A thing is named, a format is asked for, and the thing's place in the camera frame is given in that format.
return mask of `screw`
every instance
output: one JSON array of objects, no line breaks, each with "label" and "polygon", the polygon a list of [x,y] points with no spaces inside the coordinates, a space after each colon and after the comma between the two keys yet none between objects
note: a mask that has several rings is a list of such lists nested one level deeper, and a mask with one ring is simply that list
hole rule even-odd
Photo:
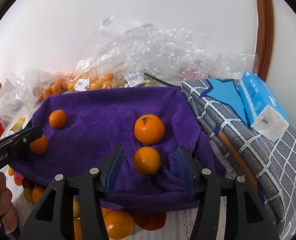
[{"label": "screw", "polygon": [[209,169],[202,169],[201,171],[203,174],[205,175],[210,175],[211,174],[211,171]]},{"label": "screw", "polygon": [[59,180],[62,180],[63,178],[64,176],[62,174],[58,174],[56,175],[55,180],[59,181]]},{"label": "screw", "polygon": [[246,181],[246,179],[242,176],[238,176],[237,177],[238,182],[244,183]]},{"label": "screw", "polygon": [[99,169],[97,169],[97,168],[92,168],[92,169],[90,169],[90,174],[97,174],[98,172],[99,172]]}]

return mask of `blue tissue package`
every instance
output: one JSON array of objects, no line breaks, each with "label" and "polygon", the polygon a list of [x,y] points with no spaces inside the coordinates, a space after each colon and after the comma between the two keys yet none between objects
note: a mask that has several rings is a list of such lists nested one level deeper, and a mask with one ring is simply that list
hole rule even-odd
[{"label": "blue tissue package", "polygon": [[271,141],[276,141],[289,127],[288,117],[267,85],[246,71],[237,85],[250,126]]}]

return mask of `barcode sticker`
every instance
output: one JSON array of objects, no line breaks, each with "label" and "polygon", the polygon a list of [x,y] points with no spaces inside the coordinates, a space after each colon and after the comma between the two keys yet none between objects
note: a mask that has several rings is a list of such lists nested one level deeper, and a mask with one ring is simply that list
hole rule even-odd
[{"label": "barcode sticker", "polygon": [[87,91],[89,86],[89,79],[79,79],[75,85],[76,91]]},{"label": "barcode sticker", "polygon": [[131,87],[131,88],[138,86],[140,84],[150,83],[148,78],[146,78],[144,76],[144,74],[141,72],[137,72],[135,74],[129,74],[129,75],[125,76],[125,79],[128,82],[129,87]]}]

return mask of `gray fabric with white lines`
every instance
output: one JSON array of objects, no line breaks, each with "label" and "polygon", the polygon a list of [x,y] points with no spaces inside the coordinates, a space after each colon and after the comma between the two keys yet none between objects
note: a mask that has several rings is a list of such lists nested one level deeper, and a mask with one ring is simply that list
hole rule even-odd
[{"label": "gray fabric with white lines", "polygon": [[238,175],[241,171],[229,152],[214,134],[217,125],[239,151],[265,191],[265,208],[279,234],[296,209],[296,130],[289,126],[284,135],[272,143],[249,129],[226,106],[212,98],[199,98],[208,88],[207,80],[183,82],[182,91],[204,131],[213,138]]}]

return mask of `purple towel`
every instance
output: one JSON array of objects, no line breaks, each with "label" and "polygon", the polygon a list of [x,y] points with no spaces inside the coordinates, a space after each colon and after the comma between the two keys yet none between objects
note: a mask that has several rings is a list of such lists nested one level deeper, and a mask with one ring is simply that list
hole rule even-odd
[{"label": "purple towel", "polygon": [[[48,117],[57,109],[67,114],[61,130],[50,127]],[[150,176],[139,174],[133,164],[135,152],[143,147],[134,136],[135,121],[155,114],[165,126],[165,135],[153,147],[160,153],[161,168]],[[121,88],[51,96],[32,118],[48,138],[45,155],[21,155],[11,167],[22,176],[47,186],[55,175],[81,175],[112,153],[116,144],[125,150],[115,191],[102,200],[102,207],[141,211],[175,211],[198,206],[185,193],[176,162],[176,148],[184,145],[204,168],[220,176],[225,169],[214,155],[209,140],[180,88]]]}]

